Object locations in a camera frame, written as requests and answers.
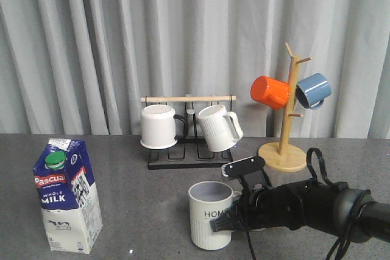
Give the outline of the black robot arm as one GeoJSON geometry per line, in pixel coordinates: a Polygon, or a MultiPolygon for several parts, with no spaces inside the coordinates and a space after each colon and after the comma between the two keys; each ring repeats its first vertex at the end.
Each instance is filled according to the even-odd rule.
{"type": "Polygon", "coordinates": [[[355,243],[372,237],[389,241],[389,205],[376,202],[369,190],[350,189],[345,183],[330,187],[314,179],[259,190],[247,195],[210,222],[217,231],[246,231],[308,226],[355,243]]]}

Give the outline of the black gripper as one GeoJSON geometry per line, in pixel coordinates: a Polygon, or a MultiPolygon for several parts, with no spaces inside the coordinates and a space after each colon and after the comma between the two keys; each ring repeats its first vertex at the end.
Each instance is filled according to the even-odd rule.
{"type": "Polygon", "coordinates": [[[303,226],[337,232],[335,198],[336,192],[313,179],[261,189],[252,201],[245,192],[222,216],[211,220],[210,226],[214,232],[270,227],[298,230],[303,226]]]}

